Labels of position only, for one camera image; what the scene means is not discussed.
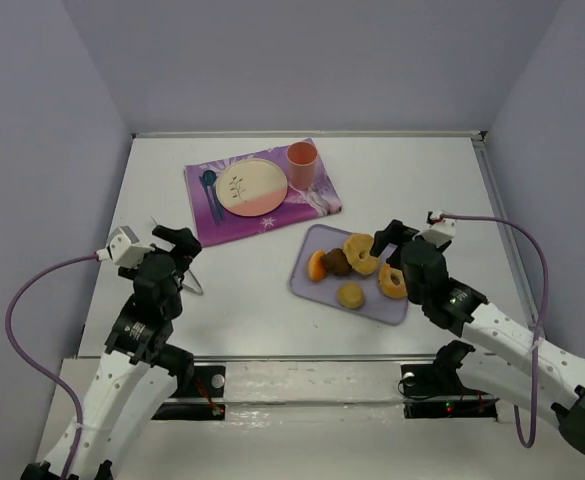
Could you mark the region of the metal tongs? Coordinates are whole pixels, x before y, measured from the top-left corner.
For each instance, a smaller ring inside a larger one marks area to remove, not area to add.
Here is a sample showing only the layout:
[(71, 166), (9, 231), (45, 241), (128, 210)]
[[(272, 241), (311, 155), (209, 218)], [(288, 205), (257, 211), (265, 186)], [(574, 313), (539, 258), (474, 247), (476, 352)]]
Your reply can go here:
[(186, 270), (178, 276), (180, 289), (196, 296), (203, 296), (204, 290), (196, 275), (191, 270)]

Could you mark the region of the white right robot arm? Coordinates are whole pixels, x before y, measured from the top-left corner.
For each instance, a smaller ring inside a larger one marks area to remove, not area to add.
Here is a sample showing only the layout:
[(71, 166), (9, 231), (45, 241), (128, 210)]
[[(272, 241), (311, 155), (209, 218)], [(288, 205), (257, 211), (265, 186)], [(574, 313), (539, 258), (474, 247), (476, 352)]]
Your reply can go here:
[(387, 262), (402, 271), (408, 299), (437, 327), (456, 336), (444, 351), (461, 385), (492, 393), (530, 419), (544, 419), (585, 455), (585, 359), (512, 320), (485, 295), (452, 278), (444, 252), (459, 216), (431, 212), (417, 231), (399, 220), (375, 233), (370, 253), (395, 250)]

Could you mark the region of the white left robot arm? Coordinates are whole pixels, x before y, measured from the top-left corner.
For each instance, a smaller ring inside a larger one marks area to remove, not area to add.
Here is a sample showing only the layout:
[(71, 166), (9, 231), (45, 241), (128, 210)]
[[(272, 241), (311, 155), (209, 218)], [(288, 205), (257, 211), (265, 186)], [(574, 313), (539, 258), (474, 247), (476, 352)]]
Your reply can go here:
[(115, 229), (92, 254), (110, 261), (132, 293), (104, 342), (84, 397), (69, 394), (75, 415), (54, 447), (27, 465), (24, 479), (113, 479), (133, 443), (159, 407), (194, 375), (193, 355), (169, 344), (183, 312), (181, 291), (202, 246), (188, 228), (157, 225), (153, 236), (165, 250), (144, 244), (127, 226)]

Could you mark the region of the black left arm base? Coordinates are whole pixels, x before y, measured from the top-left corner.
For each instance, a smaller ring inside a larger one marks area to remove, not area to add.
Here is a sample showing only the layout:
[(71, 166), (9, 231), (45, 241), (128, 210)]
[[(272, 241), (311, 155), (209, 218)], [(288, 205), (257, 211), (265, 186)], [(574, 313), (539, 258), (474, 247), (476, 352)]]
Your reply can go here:
[(193, 378), (159, 407), (155, 421), (223, 421), (226, 366), (196, 365)]

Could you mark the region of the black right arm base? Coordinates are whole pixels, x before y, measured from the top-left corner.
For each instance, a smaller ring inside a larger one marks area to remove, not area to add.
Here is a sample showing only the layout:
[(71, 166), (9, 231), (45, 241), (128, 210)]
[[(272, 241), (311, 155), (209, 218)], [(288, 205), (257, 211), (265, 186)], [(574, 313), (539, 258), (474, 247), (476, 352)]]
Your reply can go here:
[(466, 388), (458, 376), (462, 361), (474, 351), (469, 344), (454, 340), (443, 346), (431, 362), (403, 366), (397, 390), (405, 400), (405, 418), (497, 419), (498, 400)]

